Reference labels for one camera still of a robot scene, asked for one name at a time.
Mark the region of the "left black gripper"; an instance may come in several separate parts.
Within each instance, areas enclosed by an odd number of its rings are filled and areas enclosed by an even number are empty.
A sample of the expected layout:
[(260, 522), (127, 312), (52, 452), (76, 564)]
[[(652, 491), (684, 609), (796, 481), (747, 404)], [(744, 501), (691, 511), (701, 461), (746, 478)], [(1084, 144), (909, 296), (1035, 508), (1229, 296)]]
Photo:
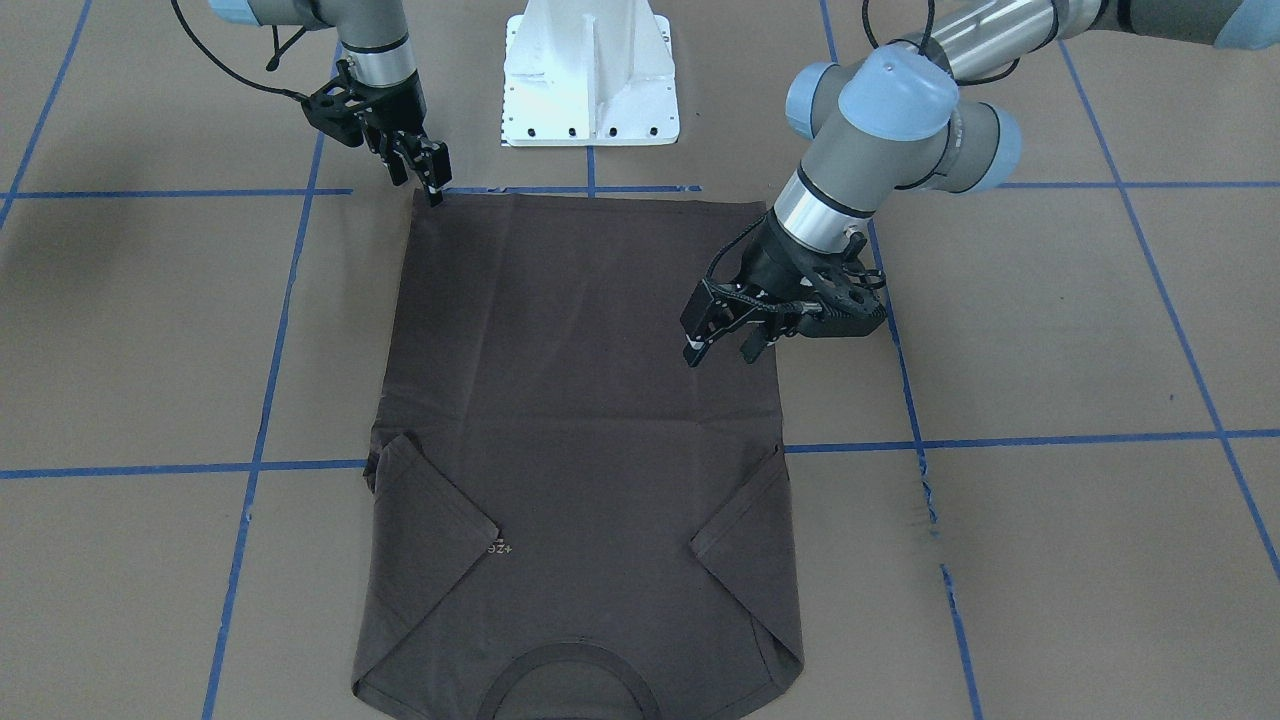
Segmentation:
[(774, 213), (764, 213), (744, 236), (735, 283), (701, 278), (680, 315), (684, 360), (698, 366), (721, 337), (746, 325), (740, 355), (751, 365), (781, 336), (826, 336), (831, 329), (831, 255), (795, 241)]

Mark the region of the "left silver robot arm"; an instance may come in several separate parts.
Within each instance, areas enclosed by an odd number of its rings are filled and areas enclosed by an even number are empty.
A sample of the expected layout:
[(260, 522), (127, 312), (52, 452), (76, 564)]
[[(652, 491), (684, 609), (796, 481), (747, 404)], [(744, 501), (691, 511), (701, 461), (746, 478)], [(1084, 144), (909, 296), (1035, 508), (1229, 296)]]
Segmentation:
[(750, 327), (754, 363), (783, 337), (864, 337), (888, 313), (884, 274), (860, 260), (867, 228), (896, 191), (974, 193), (1002, 184), (1021, 156), (1004, 109), (961, 91), (1010, 74), (1055, 41), (1091, 29), (1217, 49), (1277, 42), (1275, 1), (974, 1), (927, 12), (911, 35), (876, 42), (858, 64), (817, 63), (791, 83), (790, 127), (809, 141), (772, 206), (740, 236), (739, 273), (707, 273), (684, 309), (687, 365)]

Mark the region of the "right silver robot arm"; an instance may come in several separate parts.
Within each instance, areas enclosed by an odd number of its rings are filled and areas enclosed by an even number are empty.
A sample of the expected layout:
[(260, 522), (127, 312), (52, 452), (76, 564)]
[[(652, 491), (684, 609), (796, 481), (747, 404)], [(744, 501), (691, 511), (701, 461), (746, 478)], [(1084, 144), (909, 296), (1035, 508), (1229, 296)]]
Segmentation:
[(334, 76), (321, 88), (303, 95), (256, 82), (251, 87), (297, 101), (316, 131), (378, 156), (393, 184), (415, 178), (429, 206), (443, 202), (452, 179), (449, 149), (426, 132), (428, 104), (403, 3), (211, 1), (209, 6), (228, 23), (294, 28), (287, 41), (273, 41), (270, 69), (306, 33), (334, 29), (339, 54)]

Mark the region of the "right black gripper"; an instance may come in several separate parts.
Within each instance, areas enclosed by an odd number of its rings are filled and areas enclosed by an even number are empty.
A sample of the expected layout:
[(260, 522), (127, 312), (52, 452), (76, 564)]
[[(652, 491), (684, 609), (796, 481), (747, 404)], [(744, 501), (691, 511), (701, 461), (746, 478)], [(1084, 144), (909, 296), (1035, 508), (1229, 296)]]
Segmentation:
[[(393, 186), (417, 177), (430, 208), (444, 201), (444, 187), (452, 181), (451, 151), (445, 142), (426, 136), (426, 101), (420, 76), (408, 76), (392, 86), (370, 86), (352, 79), (351, 100), (362, 126), (366, 145), (380, 158)], [(404, 136), (404, 160), (396, 132)]]

